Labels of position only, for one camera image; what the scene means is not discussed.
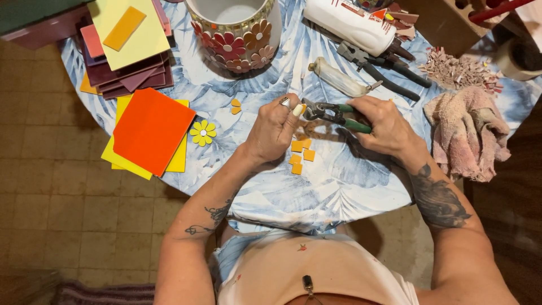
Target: cloth rag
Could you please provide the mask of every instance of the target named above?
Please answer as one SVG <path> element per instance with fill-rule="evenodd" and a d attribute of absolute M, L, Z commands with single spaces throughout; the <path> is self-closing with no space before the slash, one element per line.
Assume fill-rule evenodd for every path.
<path fill-rule="evenodd" d="M 510 128 L 484 89 L 443 93 L 423 110 L 435 129 L 433 158 L 452 181 L 462 176 L 489 181 L 496 175 L 494 161 L 510 157 Z"/>

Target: table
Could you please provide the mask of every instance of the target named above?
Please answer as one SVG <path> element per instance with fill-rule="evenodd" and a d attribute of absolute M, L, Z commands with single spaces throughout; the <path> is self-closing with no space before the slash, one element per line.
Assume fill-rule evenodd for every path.
<path fill-rule="evenodd" d="M 162 90 L 174 99 L 190 100 L 197 111 L 197 121 L 204 119 L 216 124 L 218 136 L 211 145 L 200 147 L 191 142 L 184 173 L 166 173 L 163 180 L 169 185 L 192 195 L 221 167 L 239 144 L 244 142 L 256 119 L 258 108 L 272 99 L 294 92 L 300 98 L 314 101 L 344 103 L 348 98 L 319 81 L 307 70 L 310 62 L 323 56 L 332 66 L 359 80 L 372 84 L 374 80 L 364 71 L 336 53 L 337 45 L 302 19 L 304 0 L 279 0 L 283 20 L 280 49 L 272 65 L 262 71 L 232 77 L 204 60 L 198 51 L 197 40 L 190 25 L 190 16 L 183 3 L 163 2 L 171 20 L 178 47 L 172 49 L 177 64 L 173 67 L 175 86 Z M 473 49 L 494 52 L 491 37 L 486 37 Z M 416 56 L 410 67 L 425 63 L 428 42 L 416 33 L 412 42 L 403 44 Z M 81 85 L 84 63 L 72 39 L 61 47 L 62 60 L 70 80 L 76 88 Z M 395 72 L 384 76 L 418 93 L 421 100 L 414 103 L 378 87 L 371 95 L 380 99 L 392 98 L 403 116 L 428 145 L 431 144 L 430 125 L 422 107 L 433 97 L 444 92 L 436 84 L 422 88 Z M 542 93 L 540 78 L 518 82 L 501 79 L 503 92 L 496 96 L 496 105 L 512 133 L 528 116 Z M 98 124 L 109 134 L 115 124 L 116 100 L 82 93 L 78 95 Z M 242 111 L 230 113 L 233 98 L 241 101 Z M 336 125 L 311 122 L 308 129 L 316 150 L 314 162 L 304 163 L 302 175 L 291 174 L 288 164 L 290 151 L 283 161 L 265 164 L 252 175 L 235 198 L 229 216 L 230 223 L 242 232 L 267 230 L 267 226 L 288 228 L 307 233 L 324 232 L 341 223 L 384 213 L 412 203 L 408 175 L 394 164 L 389 156 L 362 148 L 353 137 Z"/>

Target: tattoo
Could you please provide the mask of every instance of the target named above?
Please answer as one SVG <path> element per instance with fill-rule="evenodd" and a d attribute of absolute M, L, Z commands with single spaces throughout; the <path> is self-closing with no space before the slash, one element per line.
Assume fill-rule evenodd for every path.
<path fill-rule="evenodd" d="M 431 167 L 422 166 L 417 175 L 410 175 L 414 198 L 423 219 L 437 228 L 459 228 L 472 215 L 467 214 L 457 195 L 448 188 L 445 180 L 431 178 Z"/>
<path fill-rule="evenodd" d="M 200 225 L 191 225 L 189 228 L 184 230 L 184 232 L 189 233 L 190 235 L 194 235 L 196 233 L 213 233 L 213 231 L 218 227 L 222 219 L 226 217 L 228 214 L 228 211 L 230 210 L 230 206 L 232 202 L 234 201 L 235 195 L 237 195 L 237 192 L 239 190 L 236 190 L 230 199 L 226 200 L 226 205 L 220 208 L 207 208 L 204 207 L 205 210 L 209 213 L 211 213 L 211 219 L 215 221 L 212 228 L 206 228 L 204 226 Z"/>

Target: pliers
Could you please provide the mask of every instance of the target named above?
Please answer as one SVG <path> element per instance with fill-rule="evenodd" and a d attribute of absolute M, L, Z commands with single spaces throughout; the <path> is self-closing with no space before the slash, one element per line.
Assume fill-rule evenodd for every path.
<path fill-rule="evenodd" d="M 341 125 L 345 128 L 353 131 L 362 132 L 364 134 L 370 134 L 372 128 L 365 124 L 356 122 L 353 119 L 344 118 L 345 112 L 357 112 L 354 107 L 346 104 L 329 104 L 329 103 L 314 103 L 306 98 L 301 99 L 302 104 L 307 105 L 307 109 L 303 113 L 303 117 L 306 120 L 323 119 L 328 122 L 332 122 Z M 326 110 L 331 110 L 333 115 L 326 113 Z"/>
<path fill-rule="evenodd" d="M 390 81 L 382 75 L 376 68 L 373 66 L 383 67 L 385 69 L 391 69 L 395 72 L 405 76 L 407 79 L 421 85 L 424 88 L 430 88 L 432 82 L 427 80 L 416 73 L 409 70 L 407 67 L 401 65 L 399 62 L 393 62 L 384 58 L 376 58 L 369 53 L 362 51 L 358 47 L 343 41 L 337 48 L 337 53 L 346 58 L 348 61 L 355 63 L 358 66 L 358 72 L 363 69 L 367 74 L 372 76 L 375 80 L 381 80 L 382 86 L 393 91 L 397 94 L 405 96 L 413 101 L 419 101 L 420 96 L 414 92 L 403 88 L 394 82 Z"/>

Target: fingernail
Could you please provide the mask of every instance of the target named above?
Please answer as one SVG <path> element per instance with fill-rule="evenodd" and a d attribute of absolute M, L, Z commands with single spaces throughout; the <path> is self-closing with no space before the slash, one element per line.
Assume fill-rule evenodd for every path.
<path fill-rule="evenodd" d="M 303 111 L 303 105 L 299 104 L 297 105 L 294 110 L 292 111 L 293 115 L 295 115 L 296 117 L 298 117 L 301 112 Z"/>

